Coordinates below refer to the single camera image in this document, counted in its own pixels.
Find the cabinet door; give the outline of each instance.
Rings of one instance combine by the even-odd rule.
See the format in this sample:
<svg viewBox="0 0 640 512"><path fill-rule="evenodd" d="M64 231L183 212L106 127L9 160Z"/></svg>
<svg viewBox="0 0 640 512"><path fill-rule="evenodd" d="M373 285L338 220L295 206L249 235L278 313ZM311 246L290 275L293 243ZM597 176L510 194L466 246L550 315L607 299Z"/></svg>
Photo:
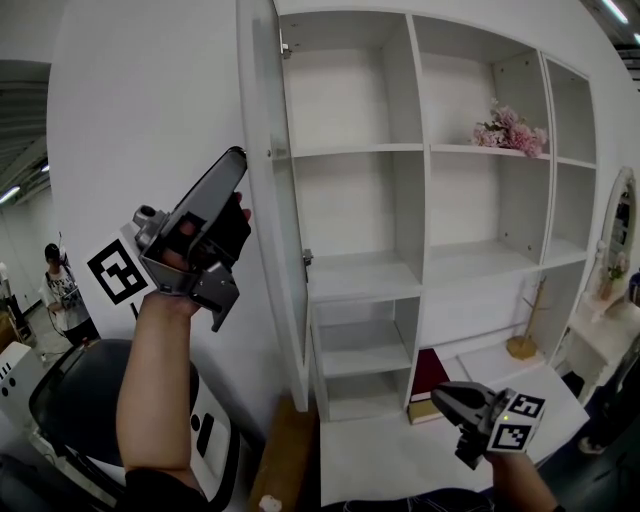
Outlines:
<svg viewBox="0 0 640 512"><path fill-rule="evenodd" d="M272 0L238 0L238 63L249 179L271 309L291 392L307 409L307 283L287 128L278 13Z"/></svg>

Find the black sleeve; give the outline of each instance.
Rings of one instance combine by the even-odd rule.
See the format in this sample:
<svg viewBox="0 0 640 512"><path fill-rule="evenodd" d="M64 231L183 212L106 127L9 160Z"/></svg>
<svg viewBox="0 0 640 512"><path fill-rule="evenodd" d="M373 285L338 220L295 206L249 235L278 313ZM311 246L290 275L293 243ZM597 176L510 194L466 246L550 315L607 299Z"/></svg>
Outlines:
<svg viewBox="0 0 640 512"><path fill-rule="evenodd" d="M126 475L124 497L118 502L120 512L140 510L205 510L206 500L195 489L160 471L135 469Z"/></svg>

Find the black hair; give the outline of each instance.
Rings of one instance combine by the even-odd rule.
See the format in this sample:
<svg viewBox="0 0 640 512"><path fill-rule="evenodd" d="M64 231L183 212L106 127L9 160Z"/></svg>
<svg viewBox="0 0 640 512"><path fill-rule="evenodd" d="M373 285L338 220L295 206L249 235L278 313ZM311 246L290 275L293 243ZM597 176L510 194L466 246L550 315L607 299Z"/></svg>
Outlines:
<svg viewBox="0 0 640 512"><path fill-rule="evenodd" d="M44 248L44 257L47 261L59 260L60 249L58 249L58 246L56 244L49 244Z"/></svg>

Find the book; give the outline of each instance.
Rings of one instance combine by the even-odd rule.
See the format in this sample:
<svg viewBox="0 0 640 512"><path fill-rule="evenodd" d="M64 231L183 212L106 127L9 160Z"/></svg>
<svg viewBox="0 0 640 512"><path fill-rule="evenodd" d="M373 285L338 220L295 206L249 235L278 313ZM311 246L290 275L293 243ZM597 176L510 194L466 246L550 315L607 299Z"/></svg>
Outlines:
<svg viewBox="0 0 640 512"><path fill-rule="evenodd" d="M442 418L442 414L433 403L433 400L422 400L409 404L409 422L412 425Z"/></svg>
<svg viewBox="0 0 640 512"><path fill-rule="evenodd" d="M431 398L431 392L438 384L449 382L440 358L432 348L421 350L418 354L416 372L411 388L411 402L419 402Z"/></svg>

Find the ceiling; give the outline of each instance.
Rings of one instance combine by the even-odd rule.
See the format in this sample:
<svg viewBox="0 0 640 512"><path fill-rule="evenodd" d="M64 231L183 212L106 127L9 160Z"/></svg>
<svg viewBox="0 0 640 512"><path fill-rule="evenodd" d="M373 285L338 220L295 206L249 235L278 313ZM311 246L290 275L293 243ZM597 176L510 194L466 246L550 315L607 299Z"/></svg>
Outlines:
<svg viewBox="0 0 640 512"><path fill-rule="evenodd" d="M41 168L47 160L50 67L39 62L0 61L0 196L20 186L20 192L4 205L49 186L49 173Z"/></svg>
<svg viewBox="0 0 640 512"><path fill-rule="evenodd" d="M616 47L618 55L627 66L640 91L640 45L633 37L634 32L640 34L640 0L614 0L614 3L629 19L628 25L621 23L602 0L580 1Z"/></svg>

